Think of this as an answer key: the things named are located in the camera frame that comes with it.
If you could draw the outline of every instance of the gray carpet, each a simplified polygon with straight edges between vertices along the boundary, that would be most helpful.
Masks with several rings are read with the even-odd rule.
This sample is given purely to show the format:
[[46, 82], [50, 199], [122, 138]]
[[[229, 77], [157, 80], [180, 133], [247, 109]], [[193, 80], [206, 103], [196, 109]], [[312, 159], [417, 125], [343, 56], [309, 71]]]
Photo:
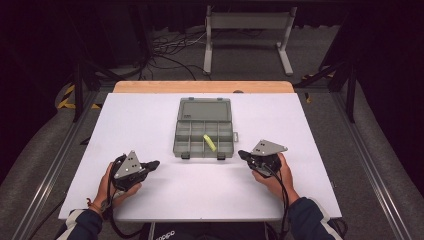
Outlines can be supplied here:
[[[222, 32], [214, 38], [212, 63], [213, 80], [288, 80], [300, 81], [305, 74], [315, 73], [337, 28], [294, 29], [287, 48], [294, 76], [284, 75], [280, 59], [275, 49], [280, 33], [264, 31], [257, 37], [249, 37], [240, 32]], [[176, 55], [167, 56], [185, 65], [202, 67], [204, 45], [201, 43], [187, 47]], [[176, 67], [177, 64], [155, 58], [162, 67]], [[198, 80], [208, 77], [196, 67], [190, 67]], [[154, 80], [191, 79], [185, 68], [144, 69], [142, 78]], [[325, 80], [315, 86], [324, 86]], [[103, 103], [110, 88], [102, 88], [95, 103]], [[335, 184], [335, 194], [343, 219], [348, 223], [346, 239], [396, 239], [375, 191], [361, 164], [355, 142], [330, 93], [322, 88], [310, 88], [312, 102], [306, 103], [303, 93], [299, 98], [310, 124], [311, 131], [322, 156], [330, 180]], [[81, 125], [60, 175], [42, 206], [37, 225], [48, 212], [65, 196], [65, 191], [78, 168], [85, 146], [80, 142], [88, 138], [96, 124], [101, 110], [91, 109]], [[0, 187], [0, 239], [12, 239], [19, 223], [31, 204], [39, 184], [42, 182], [56, 153], [64, 141], [72, 124], [74, 111], [60, 109], [34, 136], [17, 159], [15, 165]], [[379, 170], [393, 200], [405, 221], [412, 239], [420, 239], [424, 234], [424, 201], [403, 170], [396, 155], [381, 132], [370, 111], [362, 92], [357, 92], [355, 101], [356, 127], [363, 136], [375, 165]], [[52, 239], [63, 223], [57, 219], [58, 211], [50, 217], [33, 239]], [[104, 223], [100, 239], [119, 239], [108, 223]], [[141, 227], [140, 223], [119, 223], [123, 231], [129, 233]]]

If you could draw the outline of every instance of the aluminum rail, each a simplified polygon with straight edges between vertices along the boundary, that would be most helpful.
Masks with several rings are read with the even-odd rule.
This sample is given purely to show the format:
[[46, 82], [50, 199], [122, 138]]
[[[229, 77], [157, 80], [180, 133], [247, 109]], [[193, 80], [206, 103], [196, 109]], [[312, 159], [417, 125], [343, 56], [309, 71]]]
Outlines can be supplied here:
[[345, 112], [345, 103], [340, 93], [331, 93], [331, 96], [343, 117], [344, 123], [346, 124], [349, 132], [355, 142], [357, 150], [361, 157], [361, 164], [368, 176], [368, 179], [374, 189], [375, 195], [383, 208], [383, 211], [389, 221], [389, 224], [396, 236], [396, 239], [412, 239], [408, 229], [402, 217], [397, 210], [395, 203], [393, 202], [392, 196], [383, 182], [376, 166], [374, 165], [373, 159], [365, 146], [365, 143], [359, 133], [355, 124], [349, 121], [349, 118]]
[[30, 231], [33, 228], [37, 217], [39, 216], [41, 210], [43, 209], [44, 204], [47, 201], [47, 198], [50, 195], [51, 190], [57, 180], [57, 177], [62, 170], [63, 165], [65, 164], [69, 149], [74, 142], [75, 136], [78, 133], [82, 123], [84, 122], [85, 117], [87, 116], [88, 111], [91, 108], [95, 98], [97, 96], [97, 92], [89, 92], [87, 99], [84, 104], [84, 111], [81, 114], [79, 120], [75, 123], [72, 123], [69, 128], [65, 140], [63, 141], [58, 153], [56, 154], [49, 170], [47, 171], [44, 180], [40, 184], [37, 192], [28, 207], [24, 217], [21, 220], [18, 228], [15, 231], [15, 234], [12, 237], [12, 240], [25, 240], [29, 237]]

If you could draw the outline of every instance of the person's right hand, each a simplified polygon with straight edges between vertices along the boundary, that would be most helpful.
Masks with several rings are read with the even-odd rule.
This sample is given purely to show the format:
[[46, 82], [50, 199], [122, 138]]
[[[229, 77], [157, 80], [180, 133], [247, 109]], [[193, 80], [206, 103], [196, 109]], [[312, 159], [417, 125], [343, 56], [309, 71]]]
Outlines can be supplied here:
[[[289, 197], [289, 205], [291, 205], [294, 201], [299, 199], [299, 195], [294, 190], [293, 176], [291, 174], [290, 167], [287, 165], [286, 158], [282, 153], [278, 153], [278, 157], [281, 161], [280, 172], [282, 181]], [[264, 184], [272, 194], [283, 200], [283, 193], [280, 183], [277, 181], [277, 179], [275, 179], [275, 177], [264, 178], [257, 171], [252, 171], [252, 174], [256, 181]]]

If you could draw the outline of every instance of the hand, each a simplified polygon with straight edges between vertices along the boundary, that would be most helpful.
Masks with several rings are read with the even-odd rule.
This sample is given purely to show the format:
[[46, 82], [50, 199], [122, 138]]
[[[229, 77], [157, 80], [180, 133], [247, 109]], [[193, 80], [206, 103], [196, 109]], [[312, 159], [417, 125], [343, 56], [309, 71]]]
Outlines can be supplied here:
[[[95, 205], [95, 207], [90, 206], [89, 209], [95, 211], [96, 213], [98, 213], [100, 216], [102, 216], [102, 213], [100, 211], [100, 208], [102, 206], [102, 202], [107, 200], [107, 185], [108, 185], [108, 180], [109, 180], [109, 173], [112, 169], [112, 165], [113, 163], [109, 164], [109, 167], [106, 170], [106, 173], [103, 175], [102, 180], [100, 181], [100, 185], [99, 185], [99, 190], [97, 191], [97, 196], [94, 199], [94, 201], [92, 202], [92, 204]], [[124, 194], [122, 194], [121, 196], [115, 198], [112, 202], [112, 207], [118, 207], [119, 205], [122, 204], [122, 202], [124, 202], [124, 200], [127, 197], [130, 197], [134, 194], [137, 193], [137, 191], [141, 188], [141, 183], [137, 183], [136, 185], [134, 185], [132, 188], [130, 188], [127, 192], [125, 192]], [[113, 186], [113, 184], [110, 184], [110, 197], [113, 197], [113, 194], [115, 193], [116, 188]]]
[[[293, 176], [291, 174], [289, 165], [287, 165], [286, 158], [282, 153], [278, 153], [278, 157], [281, 161], [281, 168], [279, 172], [281, 172], [282, 181], [289, 197], [289, 205], [291, 205], [299, 198], [299, 195], [294, 190]], [[281, 185], [275, 177], [264, 178], [256, 171], [252, 171], [252, 174], [256, 181], [264, 184], [272, 194], [277, 196], [281, 201], [283, 200]]]

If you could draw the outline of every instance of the white tabletop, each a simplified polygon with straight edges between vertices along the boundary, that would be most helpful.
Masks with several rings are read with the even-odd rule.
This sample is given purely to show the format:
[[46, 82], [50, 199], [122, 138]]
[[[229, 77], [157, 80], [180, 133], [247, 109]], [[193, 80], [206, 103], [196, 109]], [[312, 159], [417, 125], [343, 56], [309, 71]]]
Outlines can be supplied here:
[[[229, 98], [233, 158], [191, 158], [173, 154], [181, 98]], [[297, 94], [108, 95], [90, 143], [59, 214], [86, 208], [94, 199], [108, 163], [134, 150], [141, 162], [159, 160], [139, 192], [115, 209], [124, 221], [267, 221], [282, 217], [282, 204], [257, 183], [238, 150], [251, 151], [265, 139], [288, 147], [285, 156], [299, 195], [314, 198], [331, 217], [341, 217], [336, 197]]]

